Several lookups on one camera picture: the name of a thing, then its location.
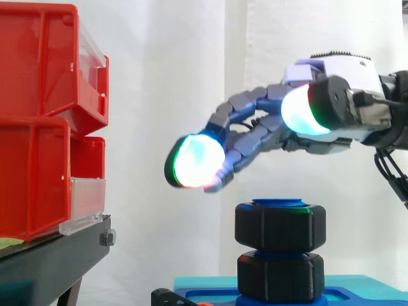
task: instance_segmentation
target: teal platform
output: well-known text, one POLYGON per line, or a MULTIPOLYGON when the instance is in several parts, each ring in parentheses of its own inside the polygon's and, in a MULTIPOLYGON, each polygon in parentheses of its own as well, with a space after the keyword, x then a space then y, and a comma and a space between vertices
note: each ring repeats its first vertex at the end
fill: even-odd
MULTIPOLYGON (((309 305, 408 306, 408 292, 399 291, 364 275, 329 275, 325 277, 325 284, 324 297, 309 305)), ((267 305, 238 298, 236 277, 176 278, 174 291, 194 303, 205 302, 214 306, 267 305)))

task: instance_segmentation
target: yellow object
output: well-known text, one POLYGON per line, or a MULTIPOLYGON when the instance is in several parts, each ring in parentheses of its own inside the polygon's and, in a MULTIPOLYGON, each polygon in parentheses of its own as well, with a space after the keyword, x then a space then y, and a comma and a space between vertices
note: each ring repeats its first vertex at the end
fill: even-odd
POLYGON ((12 245, 22 244, 24 240, 14 238, 0 238, 0 250, 12 245))

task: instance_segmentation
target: white backdrop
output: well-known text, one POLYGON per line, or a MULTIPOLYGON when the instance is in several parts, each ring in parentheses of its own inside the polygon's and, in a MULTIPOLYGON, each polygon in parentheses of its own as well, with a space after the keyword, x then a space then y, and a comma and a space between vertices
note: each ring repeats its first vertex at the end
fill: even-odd
MULTIPOLYGON (((172 189, 163 175, 179 136, 199 131, 230 94, 278 82, 297 58, 347 50, 371 56, 380 73, 407 68, 399 0, 72 3, 110 57, 110 125, 98 135, 117 230, 110 255, 84 277, 79 306, 150 305, 150 292, 171 288, 176 276, 233 275, 245 251, 233 238, 234 207, 260 197, 326 208, 328 241, 318 250, 326 273, 408 289, 408 212, 371 148, 263 154, 213 195, 172 189)), ((408 167, 404 154, 398 159, 408 167)))

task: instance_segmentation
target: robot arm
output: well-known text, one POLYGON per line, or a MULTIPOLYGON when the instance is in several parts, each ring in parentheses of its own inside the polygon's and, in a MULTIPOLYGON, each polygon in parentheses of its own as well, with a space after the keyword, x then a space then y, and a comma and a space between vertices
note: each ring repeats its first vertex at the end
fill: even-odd
POLYGON ((330 154, 353 140, 381 150, 376 160, 382 162, 390 149, 408 149, 408 108, 401 102, 408 100, 407 75, 379 77, 369 58, 339 52, 299 60, 281 83, 230 97, 203 131, 179 139, 166 160, 166 179, 216 192, 260 152, 330 154), (256 110, 266 115, 245 123, 256 110), (239 133, 234 124, 249 131, 239 133))

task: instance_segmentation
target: red storage bin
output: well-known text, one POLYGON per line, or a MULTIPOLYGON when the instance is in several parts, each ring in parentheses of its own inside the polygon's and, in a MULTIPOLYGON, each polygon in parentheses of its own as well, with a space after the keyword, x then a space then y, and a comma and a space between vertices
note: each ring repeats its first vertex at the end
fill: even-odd
POLYGON ((109 61, 70 4, 0 2, 0 115, 58 116, 73 135, 108 124, 109 61))
POLYGON ((0 238, 30 241, 58 226, 68 235, 101 220, 102 138, 71 139, 59 117, 0 117, 0 144, 0 238))

